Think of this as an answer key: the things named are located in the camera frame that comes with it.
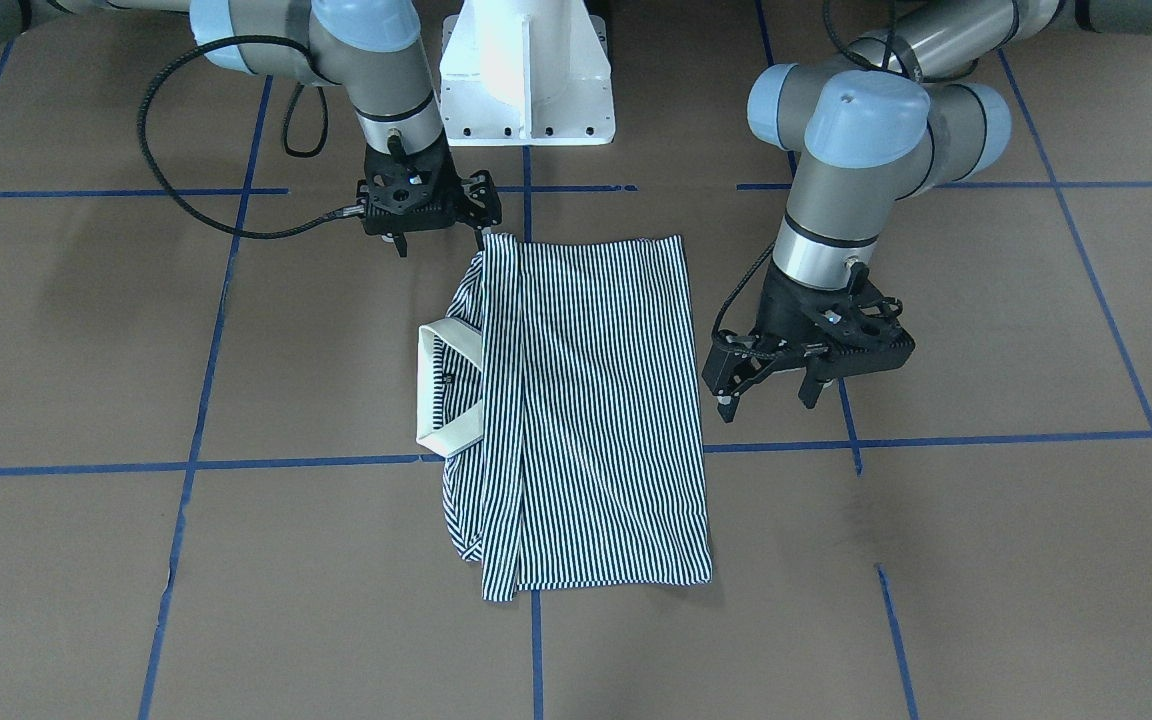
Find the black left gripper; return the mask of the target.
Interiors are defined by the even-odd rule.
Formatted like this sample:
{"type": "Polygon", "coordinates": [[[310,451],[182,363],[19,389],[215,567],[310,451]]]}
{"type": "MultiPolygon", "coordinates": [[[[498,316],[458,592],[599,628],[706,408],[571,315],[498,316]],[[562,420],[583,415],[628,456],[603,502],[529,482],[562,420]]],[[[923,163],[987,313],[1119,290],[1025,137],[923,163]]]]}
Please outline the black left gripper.
{"type": "Polygon", "coordinates": [[[840,377],[899,369],[914,355],[914,336],[899,323],[902,305],[870,282],[869,266],[846,270],[841,290],[814,290],[772,266],[761,286],[753,334],[710,336],[702,381],[723,423],[741,397],[773,374],[803,370],[799,404],[812,410],[840,377]]]}

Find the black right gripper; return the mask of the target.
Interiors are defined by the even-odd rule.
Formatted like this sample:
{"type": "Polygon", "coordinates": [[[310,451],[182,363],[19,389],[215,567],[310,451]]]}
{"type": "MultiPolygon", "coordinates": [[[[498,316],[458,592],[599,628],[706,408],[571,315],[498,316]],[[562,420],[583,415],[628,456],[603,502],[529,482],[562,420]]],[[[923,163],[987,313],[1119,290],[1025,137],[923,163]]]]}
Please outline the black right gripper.
{"type": "Polygon", "coordinates": [[[472,173],[465,192],[447,145],[433,145],[404,158],[367,149],[358,196],[366,199],[364,232],[387,234],[399,258],[410,255],[406,233],[440,232],[453,223],[467,223],[473,229],[477,249],[483,250],[485,233],[502,222],[492,173],[472,173]]]}

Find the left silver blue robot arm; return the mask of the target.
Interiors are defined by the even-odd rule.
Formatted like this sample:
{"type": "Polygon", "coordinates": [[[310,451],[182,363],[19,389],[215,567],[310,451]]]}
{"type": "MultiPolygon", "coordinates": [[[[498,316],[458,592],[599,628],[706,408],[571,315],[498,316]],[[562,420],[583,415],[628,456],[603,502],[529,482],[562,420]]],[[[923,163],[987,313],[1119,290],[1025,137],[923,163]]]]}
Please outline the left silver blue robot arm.
{"type": "Polygon", "coordinates": [[[1053,26],[1152,36],[1152,1],[927,1],[836,44],[814,65],[772,65],[748,97],[755,136],[797,156],[753,328],[714,325],[702,378],[722,420],[756,384],[801,372],[801,404],[838,379],[890,372],[915,350],[902,305],[870,281],[897,200],[964,181],[1011,138],[1000,92],[967,79],[992,51],[1053,26]]]}

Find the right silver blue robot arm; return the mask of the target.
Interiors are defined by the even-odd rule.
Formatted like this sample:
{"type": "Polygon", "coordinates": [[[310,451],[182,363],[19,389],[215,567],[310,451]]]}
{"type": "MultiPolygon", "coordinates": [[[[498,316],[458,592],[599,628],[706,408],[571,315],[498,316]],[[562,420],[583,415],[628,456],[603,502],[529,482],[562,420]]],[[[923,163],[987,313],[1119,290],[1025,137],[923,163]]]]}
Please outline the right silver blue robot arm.
{"type": "Polygon", "coordinates": [[[147,142],[147,114],[173,74],[198,59],[217,67],[293,79],[298,88],[343,88],[366,142],[356,199],[270,240],[356,219],[399,255],[414,232],[462,223],[476,240],[500,223],[500,200],[488,172],[461,176],[452,156],[424,44],[410,1],[0,1],[0,46],[55,18],[96,12],[184,15],[194,50],[147,82],[137,111],[142,158],[157,184],[188,215],[218,232],[243,229],[200,213],[161,169],[147,142]]]}

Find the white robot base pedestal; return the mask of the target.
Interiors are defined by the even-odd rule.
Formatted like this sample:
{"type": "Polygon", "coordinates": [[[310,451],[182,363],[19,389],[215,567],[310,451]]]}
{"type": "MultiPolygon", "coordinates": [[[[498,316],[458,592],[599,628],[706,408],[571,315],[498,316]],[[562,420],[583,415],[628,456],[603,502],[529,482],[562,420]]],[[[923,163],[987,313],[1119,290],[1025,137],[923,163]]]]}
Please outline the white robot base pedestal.
{"type": "Polygon", "coordinates": [[[602,146],[617,132],[607,1],[467,1],[442,23],[452,146],[602,146]]]}

